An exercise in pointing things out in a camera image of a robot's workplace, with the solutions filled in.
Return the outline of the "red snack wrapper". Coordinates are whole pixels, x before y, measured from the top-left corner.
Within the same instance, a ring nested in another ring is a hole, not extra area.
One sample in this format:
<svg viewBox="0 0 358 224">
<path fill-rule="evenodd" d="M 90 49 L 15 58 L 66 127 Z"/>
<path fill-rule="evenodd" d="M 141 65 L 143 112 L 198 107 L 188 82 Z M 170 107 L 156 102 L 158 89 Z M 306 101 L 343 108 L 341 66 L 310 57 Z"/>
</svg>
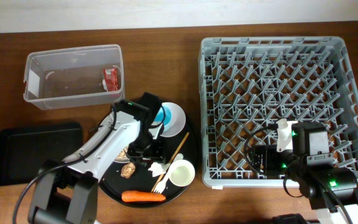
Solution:
<svg viewBox="0 0 358 224">
<path fill-rule="evenodd" d="M 117 77 L 117 68 L 107 68 L 102 70 L 102 84 L 106 91 L 118 91 L 119 82 Z"/>
</svg>

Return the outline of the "white tissue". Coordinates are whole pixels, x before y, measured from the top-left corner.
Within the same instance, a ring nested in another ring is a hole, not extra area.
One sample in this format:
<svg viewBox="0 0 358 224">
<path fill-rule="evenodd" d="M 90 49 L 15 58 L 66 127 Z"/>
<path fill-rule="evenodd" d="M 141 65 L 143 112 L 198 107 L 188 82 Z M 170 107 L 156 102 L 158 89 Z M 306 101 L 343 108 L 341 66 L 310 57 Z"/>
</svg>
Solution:
<svg viewBox="0 0 358 224">
<path fill-rule="evenodd" d="M 170 167 L 170 163 L 168 164 L 159 164 L 154 162 L 148 169 L 148 171 L 152 172 L 152 177 L 157 177 L 162 174 L 165 174 L 168 168 Z"/>
</svg>

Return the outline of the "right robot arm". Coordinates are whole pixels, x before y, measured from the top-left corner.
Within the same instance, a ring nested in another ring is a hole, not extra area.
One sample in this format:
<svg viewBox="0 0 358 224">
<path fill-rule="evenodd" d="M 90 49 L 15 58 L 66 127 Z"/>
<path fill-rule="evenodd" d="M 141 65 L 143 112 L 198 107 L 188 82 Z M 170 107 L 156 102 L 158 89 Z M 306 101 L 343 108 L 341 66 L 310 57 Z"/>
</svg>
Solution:
<svg viewBox="0 0 358 224">
<path fill-rule="evenodd" d="M 328 131 L 319 122 L 280 119 L 261 128 L 276 131 L 275 145 L 244 144 L 244 157 L 252 171 L 299 185 L 300 196 L 309 200 L 318 223 L 358 223 L 358 180 L 348 168 L 335 167 L 329 150 Z"/>
</svg>

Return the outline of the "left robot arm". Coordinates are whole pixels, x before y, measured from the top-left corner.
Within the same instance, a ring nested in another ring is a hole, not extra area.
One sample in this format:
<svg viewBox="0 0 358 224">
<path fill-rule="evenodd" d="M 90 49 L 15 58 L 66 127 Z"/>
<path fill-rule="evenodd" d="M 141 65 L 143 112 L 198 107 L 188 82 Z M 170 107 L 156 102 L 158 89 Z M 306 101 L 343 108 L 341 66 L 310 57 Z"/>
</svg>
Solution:
<svg viewBox="0 0 358 224">
<path fill-rule="evenodd" d="M 121 100 L 79 150 L 61 162 L 47 161 L 27 185 L 34 186 L 29 223 L 96 223 L 99 183 L 119 153 L 137 162 L 157 159 L 163 124 L 154 124 L 159 97 L 144 93 L 135 102 Z"/>
</svg>

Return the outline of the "pink shallow bowl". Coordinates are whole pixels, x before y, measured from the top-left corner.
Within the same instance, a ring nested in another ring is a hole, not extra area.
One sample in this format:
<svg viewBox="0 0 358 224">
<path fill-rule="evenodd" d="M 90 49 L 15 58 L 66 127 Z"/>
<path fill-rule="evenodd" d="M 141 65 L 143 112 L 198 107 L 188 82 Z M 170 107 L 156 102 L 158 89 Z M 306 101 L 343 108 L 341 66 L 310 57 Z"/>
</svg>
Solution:
<svg viewBox="0 0 358 224">
<path fill-rule="evenodd" d="M 172 112 L 172 120 L 167 131 L 162 132 L 161 136 L 165 138 L 174 137 L 179 134 L 186 124 L 186 114 L 184 110 L 175 103 L 164 102 L 162 105 L 168 107 Z"/>
</svg>

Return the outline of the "blue plastic cup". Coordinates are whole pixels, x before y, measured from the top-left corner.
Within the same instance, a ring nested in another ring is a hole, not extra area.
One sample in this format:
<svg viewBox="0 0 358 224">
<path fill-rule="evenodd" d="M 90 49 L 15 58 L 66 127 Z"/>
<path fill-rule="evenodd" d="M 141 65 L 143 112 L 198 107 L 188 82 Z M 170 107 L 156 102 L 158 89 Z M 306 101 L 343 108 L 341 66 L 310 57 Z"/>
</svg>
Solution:
<svg viewBox="0 0 358 224">
<path fill-rule="evenodd" d="M 172 120 L 172 112 L 170 109 L 164 105 L 159 109 L 152 126 L 157 126 L 163 123 L 163 130 L 167 131 L 169 129 L 170 123 Z"/>
</svg>

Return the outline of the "small white cup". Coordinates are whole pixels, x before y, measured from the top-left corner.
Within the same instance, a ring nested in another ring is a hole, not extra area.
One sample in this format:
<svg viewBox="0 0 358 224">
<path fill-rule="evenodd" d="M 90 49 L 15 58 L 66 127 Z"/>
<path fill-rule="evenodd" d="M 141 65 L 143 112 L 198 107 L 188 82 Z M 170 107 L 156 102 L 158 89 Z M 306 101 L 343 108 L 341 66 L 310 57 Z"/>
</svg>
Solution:
<svg viewBox="0 0 358 224">
<path fill-rule="evenodd" d="M 195 168 L 193 164 L 184 159 L 173 162 L 168 172 L 168 179 L 177 187 L 186 187 L 190 185 L 195 178 Z"/>
</svg>

